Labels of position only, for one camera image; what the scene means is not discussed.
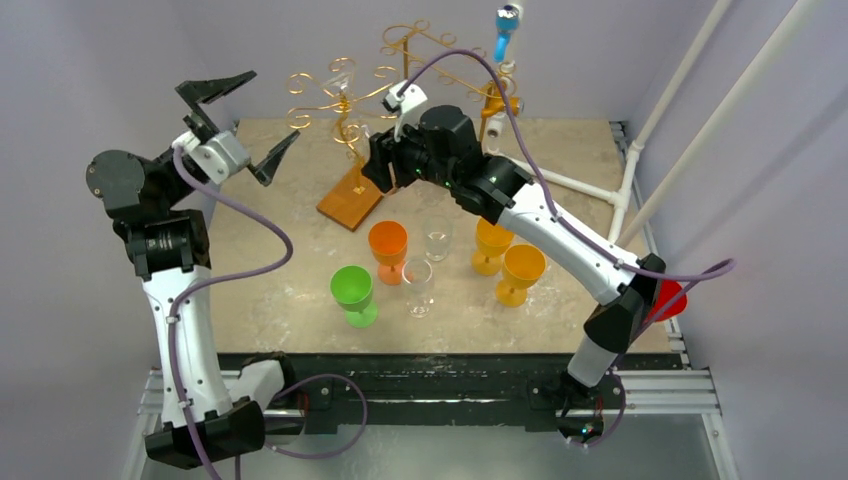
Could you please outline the gold scroll glass rack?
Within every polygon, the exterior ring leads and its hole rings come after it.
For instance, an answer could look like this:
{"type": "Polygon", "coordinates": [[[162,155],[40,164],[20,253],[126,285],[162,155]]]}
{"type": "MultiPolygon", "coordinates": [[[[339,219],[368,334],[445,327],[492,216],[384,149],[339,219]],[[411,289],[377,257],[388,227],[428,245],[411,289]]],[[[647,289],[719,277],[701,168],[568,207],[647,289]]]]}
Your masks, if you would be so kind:
{"type": "Polygon", "coordinates": [[[285,115],[287,125],[294,130],[309,128],[321,115],[330,115],[329,138],[344,148],[350,168],[341,179],[318,202],[316,210],[344,227],[350,232],[356,231],[383,199],[383,194],[362,173],[361,168],[367,160],[369,123],[373,120],[392,120],[391,113],[378,113],[368,109],[371,100],[379,100],[388,89],[401,80],[401,73],[392,66],[378,66],[373,78],[379,86],[367,93],[355,92],[356,62],[350,57],[339,57],[328,65],[329,77],[320,80],[307,72],[291,75],[286,81],[286,89],[293,96],[303,96],[314,87],[323,95],[321,102],[312,106],[296,106],[285,115]],[[353,97],[350,100],[328,96],[321,88],[322,84],[341,71],[355,71],[353,97]]]}

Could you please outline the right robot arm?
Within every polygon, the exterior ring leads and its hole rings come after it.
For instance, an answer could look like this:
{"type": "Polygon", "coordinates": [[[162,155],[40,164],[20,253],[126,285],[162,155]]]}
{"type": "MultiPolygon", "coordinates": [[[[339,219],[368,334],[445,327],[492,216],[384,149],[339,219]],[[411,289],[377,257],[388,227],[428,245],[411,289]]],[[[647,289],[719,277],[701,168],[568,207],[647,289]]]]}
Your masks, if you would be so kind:
{"type": "Polygon", "coordinates": [[[369,139],[363,175],[387,193],[417,180],[445,188],[464,211],[517,234],[567,270],[597,306],[569,361],[561,392],[584,407],[600,380],[635,341],[656,304],[665,262],[605,242],[546,193],[540,181],[506,157],[488,154],[460,108],[427,109],[415,126],[369,139]]]}

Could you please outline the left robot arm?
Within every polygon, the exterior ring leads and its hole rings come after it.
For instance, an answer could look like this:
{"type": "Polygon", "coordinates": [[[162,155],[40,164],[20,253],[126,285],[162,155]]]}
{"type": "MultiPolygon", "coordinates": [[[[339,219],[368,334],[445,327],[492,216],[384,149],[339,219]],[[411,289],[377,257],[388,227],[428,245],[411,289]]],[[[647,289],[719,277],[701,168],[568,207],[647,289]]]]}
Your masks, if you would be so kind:
{"type": "Polygon", "coordinates": [[[86,184],[111,219],[140,279],[156,328],[164,382],[161,428],[145,437],[152,460],[190,470],[239,459],[266,442],[264,411],[297,399],[298,382],[281,353],[248,361],[237,380],[222,375],[211,321],[210,240],[204,214],[181,202],[200,192],[220,198],[220,186],[250,173],[269,185],[293,144],[287,136],[260,162],[230,129],[205,113],[210,104],[247,84],[254,71],[187,80],[176,91],[189,107],[186,130],[158,157],[123,150],[97,154],[86,184]]]}

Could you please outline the tall clear flute glass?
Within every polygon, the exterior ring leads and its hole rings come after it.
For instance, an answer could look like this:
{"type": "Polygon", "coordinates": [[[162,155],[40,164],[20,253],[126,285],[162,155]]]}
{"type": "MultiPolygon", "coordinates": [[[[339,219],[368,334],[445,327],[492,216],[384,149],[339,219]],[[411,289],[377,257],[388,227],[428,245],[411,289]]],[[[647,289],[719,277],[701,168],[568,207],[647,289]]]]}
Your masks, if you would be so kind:
{"type": "Polygon", "coordinates": [[[353,97],[355,71],[341,71],[324,82],[322,90],[330,97],[350,100],[353,97]]]}

